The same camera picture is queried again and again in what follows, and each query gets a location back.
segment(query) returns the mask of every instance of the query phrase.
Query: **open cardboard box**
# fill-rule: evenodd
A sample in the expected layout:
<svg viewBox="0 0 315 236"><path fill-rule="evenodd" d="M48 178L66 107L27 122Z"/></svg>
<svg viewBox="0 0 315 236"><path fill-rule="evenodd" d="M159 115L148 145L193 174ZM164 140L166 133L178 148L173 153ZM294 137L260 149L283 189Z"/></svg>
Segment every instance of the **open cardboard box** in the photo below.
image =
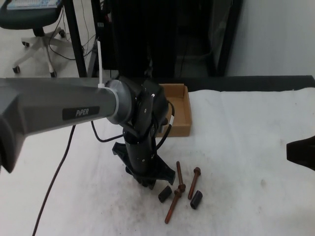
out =
<svg viewBox="0 0 315 236"><path fill-rule="evenodd" d="M183 137L190 135L190 128L192 124L191 110L188 89L184 84L161 84L164 88L165 96L175 108L175 117L169 137ZM167 120L170 121L172 108L169 105ZM162 137L167 130L167 126L164 128L163 133L159 133L157 136Z"/></svg>

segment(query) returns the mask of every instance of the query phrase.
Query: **chair base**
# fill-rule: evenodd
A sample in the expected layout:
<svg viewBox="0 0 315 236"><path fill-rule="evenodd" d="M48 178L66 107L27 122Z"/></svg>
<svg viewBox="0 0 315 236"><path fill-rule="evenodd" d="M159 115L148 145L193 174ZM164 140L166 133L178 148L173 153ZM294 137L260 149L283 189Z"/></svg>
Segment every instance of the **chair base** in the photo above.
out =
<svg viewBox="0 0 315 236"><path fill-rule="evenodd" d="M54 45L57 47L72 47L72 44L70 42L64 42L59 39L56 39L55 37L60 34L61 37L65 37L64 30L58 27L55 31L46 33L43 37L31 37L31 38L22 38L22 44L25 47L29 47L27 52L22 56L20 59L15 61L13 63L13 71L14 73L18 74L20 73L20 67L19 65L23 62L25 62L27 59L31 58L39 49L44 50L45 59L49 67L49 72L51 77L56 77L57 73L51 63L50 56L49 56L49 44Z"/></svg>

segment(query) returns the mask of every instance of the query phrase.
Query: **office chair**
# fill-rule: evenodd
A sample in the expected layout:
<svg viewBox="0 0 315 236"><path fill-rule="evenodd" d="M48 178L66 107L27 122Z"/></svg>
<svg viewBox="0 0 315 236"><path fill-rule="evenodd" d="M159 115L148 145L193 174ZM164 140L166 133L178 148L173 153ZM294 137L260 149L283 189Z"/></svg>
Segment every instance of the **office chair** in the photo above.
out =
<svg viewBox="0 0 315 236"><path fill-rule="evenodd" d="M64 42L55 37L59 34L62 38L65 38L65 32L58 27L55 31L45 33L43 27L51 25L59 18L61 9L63 7L60 4L57 8L51 9L34 9L34 10L7 10L6 7L10 3L10 0L6 0L0 8L0 27L8 30L30 30L32 29L35 37L22 38L22 44L28 48L24 56L14 62L14 73L20 73L19 64L25 62L32 57L40 48L43 49L46 62L49 66L49 72L51 77L56 77L57 73L52 66L48 47L65 46L72 47L70 42Z"/></svg>

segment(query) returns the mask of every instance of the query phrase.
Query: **black table edge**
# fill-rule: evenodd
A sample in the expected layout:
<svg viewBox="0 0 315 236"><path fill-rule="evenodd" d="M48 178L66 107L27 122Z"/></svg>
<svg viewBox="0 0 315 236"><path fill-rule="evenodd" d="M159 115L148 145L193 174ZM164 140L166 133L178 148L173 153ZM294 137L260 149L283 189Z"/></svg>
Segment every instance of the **black table edge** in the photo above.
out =
<svg viewBox="0 0 315 236"><path fill-rule="evenodd" d="M56 83L97 87L98 78L18 78L17 80L55 81ZM143 79L133 79L141 83ZM185 84L189 92L215 91L288 91L315 88L312 76L239 76L213 78L153 79L160 84Z"/></svg>

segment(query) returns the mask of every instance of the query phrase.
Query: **rusty bolt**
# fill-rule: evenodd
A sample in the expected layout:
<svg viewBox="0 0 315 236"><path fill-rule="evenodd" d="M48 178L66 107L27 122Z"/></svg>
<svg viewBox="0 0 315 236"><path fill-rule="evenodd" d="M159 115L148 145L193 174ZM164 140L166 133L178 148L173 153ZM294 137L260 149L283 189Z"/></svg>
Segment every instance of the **rusty bolt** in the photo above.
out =
<svg viewBox="0 0 315 236"><path fill-rule="evenodd" d="M177 203L178 199L180 199L180 198L182 197L182 192L181 192L179 189L176 189L176 190L174 191L174 193L175 193L175 197L174 197L174 199L173 199L173 202L172 202L172 204L171 204L171 207L169 208L168 213L167 213L167 216L166 216L166 218L165 218L165 223L166 223L166 224L168 224L169 220L171 219L171 216L172 216L172 214L173 214L173 211L174 211L174 209L175 209L175 206L176 206L176 203Z"/></svg>
<svg viewBox="0 0 315 236"><path fill-rule="evenodd" d="M183 176L182 176L182 170L181 170L181 164L179 161L176 162L176 167L177 167L177 173L178 173L178 180L179 180L179 185L178 189L184 193L186 189L186 185L183 183Z"/></svg>
<svg viewBox="0 0 315 236"><path fill-rule="evenodd" d="M195 186L197 183L197 179L199 177L199 175L201 175L201 170L199 167L196 167L193 172L195 173L195 176L193 177L192 183L191 183L191 187L188 193L188 199L191 200L192 195L193 195L193 191L195 190Z"/></svg>

